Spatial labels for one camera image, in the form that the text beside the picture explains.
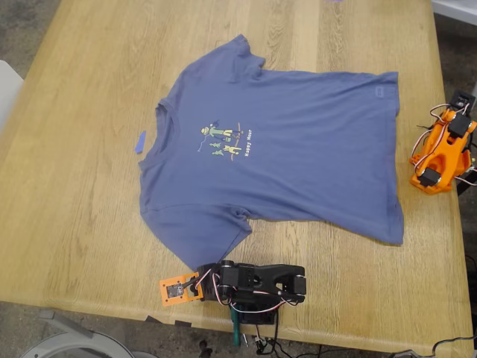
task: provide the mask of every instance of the orange 3d-printed part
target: orange 3d-printed part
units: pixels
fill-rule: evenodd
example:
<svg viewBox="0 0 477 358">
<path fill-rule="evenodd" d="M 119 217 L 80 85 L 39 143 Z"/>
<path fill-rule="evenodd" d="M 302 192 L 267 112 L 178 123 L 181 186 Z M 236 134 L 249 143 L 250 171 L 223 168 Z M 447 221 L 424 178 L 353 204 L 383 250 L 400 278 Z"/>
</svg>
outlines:
<svg viewBox="0 0 477 358">
<path fill-rule="evenodd" d="M 429 194 L 450 190 L 452 179 L 472 164 L 466 144 L 477 122 L 458 112 L 445 109 L 432 126 L 420 152 L 409 159 L 414 165 L 411 183 Z"/>
<path fill-rule="evenodd" d="M 163 306 L 170 306 L 172 304 L 180 304 L 182 302 L 198 300 L 203 297 L 202 286 L 197 286 L 197 292 L 193 292 L 191 288 L 195 285 L 183 287 L 183 284 L 189 282 L 191 279 L 199 277 L 198 272 L 190 274 L 182 274 L 180 276 L 166 278 L 159 280 L 159 292 L 161 294 L 161 301 Z"/>
</svg>

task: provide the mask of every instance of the circuit board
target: circuit board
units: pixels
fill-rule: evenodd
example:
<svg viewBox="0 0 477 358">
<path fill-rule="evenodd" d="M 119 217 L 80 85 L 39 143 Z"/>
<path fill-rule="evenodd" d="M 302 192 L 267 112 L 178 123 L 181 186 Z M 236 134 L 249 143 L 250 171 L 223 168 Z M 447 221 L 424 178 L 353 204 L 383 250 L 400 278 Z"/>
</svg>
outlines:
<svg viewBox="0 0 477 358">
<path fill-rule="evenodd" d="M 176 283 L 172 286 L 166 286 L 165 289 L 167 290 L 167 298 L 182 296 L 184 293 L 181 283 Z"/>
</svg>

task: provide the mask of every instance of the t-shirt sleeve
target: t-shirt sleeve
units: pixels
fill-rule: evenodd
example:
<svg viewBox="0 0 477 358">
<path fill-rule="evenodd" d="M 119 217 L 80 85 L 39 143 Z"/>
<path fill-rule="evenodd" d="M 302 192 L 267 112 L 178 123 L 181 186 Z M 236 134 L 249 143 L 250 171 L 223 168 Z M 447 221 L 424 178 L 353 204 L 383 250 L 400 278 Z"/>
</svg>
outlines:
<svg viewBox="0 0 477 358">
<path fill-rule="evenodd" d="M 186 204 L 142 213 L 148 227 L 188 267 L 216 263 L 251 229 L 247 211 L 230 206 Z"/>
</svg>

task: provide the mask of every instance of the black cable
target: black cable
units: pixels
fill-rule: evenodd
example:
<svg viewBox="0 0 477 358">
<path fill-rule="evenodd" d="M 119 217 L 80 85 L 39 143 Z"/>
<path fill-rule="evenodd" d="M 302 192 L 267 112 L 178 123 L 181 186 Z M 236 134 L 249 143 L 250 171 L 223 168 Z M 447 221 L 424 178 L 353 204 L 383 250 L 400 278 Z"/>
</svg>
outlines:
<svg viewBox="0 0 477 358">
<path fill-rule="evenodd" d="M 285 354 L 288 358 L 293 358 L 290 354 L 286 353 L 283 348 L 282 348 L 282 345 L 278 342 L 275 342 L 275 344 L 278 345 L 278 348 L 280 348 L 280 350 L 283 352 L 283 354 Z"/>
<path fill-rule="evenodd" d="M 275 334 L 274 334 L 274 338 L 271 339 L 271 341 L 272 341 L 271 350 L 269 352 L 257 351 L 256 353 L 259 356 L 269 356 L 272 353 L 277 354 L 277 352 L 275 351 L 275 344 L 277 343 L 277 337 L 278 337 L 278 312 L 279 312 L 279 309 L 277 308 L 275 311 L 276 311 L 276 315 L 275 315 L 276 316 L 276 318 L 275 318 Z"/>
<path fill-rule="evenodd" d="M 455 341 L 470 341 L 476 338 L 477 338 L 477 333 L 473 335 L 472 337 L 455 337 L 452 339 L 443 339 L 442 341 L 439 341 L 434 346 L 432 346 L 432 356 L 435 356 L 435 350 L 437 349 L 438 345 L 441 345 L 443 343 L 455 342 Z"/>
<path fill-rule="evenodd" d="M 277 308 L 276 309 L 276 318 L 275 318 L 275 334 L 274 334 L 274 337 L 270 338 L 270 339 L 267 339 L 269 342 L 271 342 L 270 351 L 269 352 L 257 351 L 256 353 L 259 356 L 269 356 L 269 355 L 275 353 L 277 355 L 277 357 L 280 358 L 280 356 L 278 355 L 277 350 L 275 348 L 276 346 L 278 346 L 278 348 L 280 348 L 280 350 L 282 351 L 283 354 L 285 354 L 288 358 L 293 358 L 290 354 L 285 352 L 283 350 L 282 345 L 277 342 L 277 338 L 278 338 L 278 319 L 279 319 L 279 316 L 278 316 L 279 313 L 278 312 L 279 312 L 279 309 Z M 258 327 L 257 324 L 256 324 L 256 332 L 257 332 L 257 337 L 259 337 L 259 339 L 260 339 L 259 327 Z M 304 357 L 304 356 L 317 356 L 317 358 L 320 358 L 321 354 L 326 354 L 326 353 L 335 352 L 335 351 L 348 351 L 349 349 L 351 349 L 351 348 L 339 348 L 339 349 L 329 349 L 328 351 L 321 352 L 322 347 L 323 346 L 320 345 L 320 348 L 318 349 L 318 354 L 316 354 L 316 353 L 303 353 L 303 354 L 299 354 L 295 358 L 300 358 L 300 357 Z"/>
</svg>

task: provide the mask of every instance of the green handle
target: green handle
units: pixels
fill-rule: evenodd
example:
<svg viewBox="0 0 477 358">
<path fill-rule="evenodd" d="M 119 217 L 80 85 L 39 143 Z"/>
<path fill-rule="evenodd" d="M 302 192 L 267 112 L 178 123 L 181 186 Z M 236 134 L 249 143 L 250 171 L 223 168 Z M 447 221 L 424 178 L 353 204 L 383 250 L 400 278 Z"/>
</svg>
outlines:
<svg viewBox="0 0 477 358">
<path fill-rule="evenodd" d="M 239 315 L 237 311 L 233 308 L 230 309 L 230 318 L 233 322 L 233 345 L 236 347 L 240 346 L 240 324 L 239 324 Z"/>
</svg>

